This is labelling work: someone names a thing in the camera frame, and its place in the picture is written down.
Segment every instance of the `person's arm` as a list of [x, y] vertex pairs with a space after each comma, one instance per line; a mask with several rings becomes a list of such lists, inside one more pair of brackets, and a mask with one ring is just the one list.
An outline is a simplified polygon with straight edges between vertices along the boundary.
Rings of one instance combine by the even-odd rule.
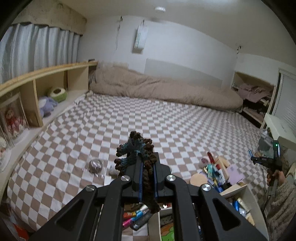
[[281, 236], [296, 212], [295, 186], [287, 182], [283, 172], [276, 171], [273, 176], [278, 178], [279, 187], [266, 219], [270, 241], [275, 241]]

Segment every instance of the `handheld device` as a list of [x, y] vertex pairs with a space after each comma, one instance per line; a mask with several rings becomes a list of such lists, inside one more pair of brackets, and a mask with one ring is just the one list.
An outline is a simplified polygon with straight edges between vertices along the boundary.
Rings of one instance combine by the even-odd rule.
[[[282, 170], [282, 161], [280, 160], [280, 145], [277, 140], [272, 141], [272, 148], [274, 151], [273, 158], [269, 157], [255, 157], [253, 156], [253, 153], [251, 150], [249, 150], [249, 154], [251, 156], [251, 161], [253, 161], [253, 164], [260, 164], [262, 166], [265, 166], [269, 168], [272, 172], [275, 172], [275, 170]], [[268, 195], [274, 196], [276, 194], [277, 186], [278, 186], [278, 179], [271, 177], [271, 182], [268, 187]]]
[[[172, 203], [176, 241], [266, 241], [266, 238], [240, 215], [216, 190], [205, 183], [201, 187], [187, 184], [159, 162], [154, 169], [154, 197]], [[141, 199], [143, 160], [128, 166], [125, 175], [109, 185], [86, 186], [29, 241], [120, 241], [125, 203]]]

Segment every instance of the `beige sweater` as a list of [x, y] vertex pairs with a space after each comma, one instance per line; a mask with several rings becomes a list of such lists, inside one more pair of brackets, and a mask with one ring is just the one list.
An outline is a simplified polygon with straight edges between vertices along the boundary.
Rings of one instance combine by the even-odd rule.
[[293, 218], [296, 212], [295, 195], [295, 186], [287, 181], [277, 188], [276, 197], [271, 203], [270, 212], [266, 219], [270, 241], [276, 241]]

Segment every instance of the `smoke detector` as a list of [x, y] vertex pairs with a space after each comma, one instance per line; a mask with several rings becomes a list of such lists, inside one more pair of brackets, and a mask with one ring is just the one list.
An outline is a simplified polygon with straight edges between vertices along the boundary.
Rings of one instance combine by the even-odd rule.
[[156, 8], [154, 8], [154, 10], [157, 12], [165, 12], [166, 11], [165, 7], [156, 7]]

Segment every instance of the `hand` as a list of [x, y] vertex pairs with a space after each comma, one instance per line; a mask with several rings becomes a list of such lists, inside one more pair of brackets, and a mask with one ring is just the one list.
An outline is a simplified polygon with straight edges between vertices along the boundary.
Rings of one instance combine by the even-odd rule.
[[282, 171], [276, 170], [274, 173], [270, 169], [267, 170], [267, 185], [269, 186], [271, 177], [277, 178], [279, 180], [279, 186], [281, 186], [285, 181], [285, 175]]

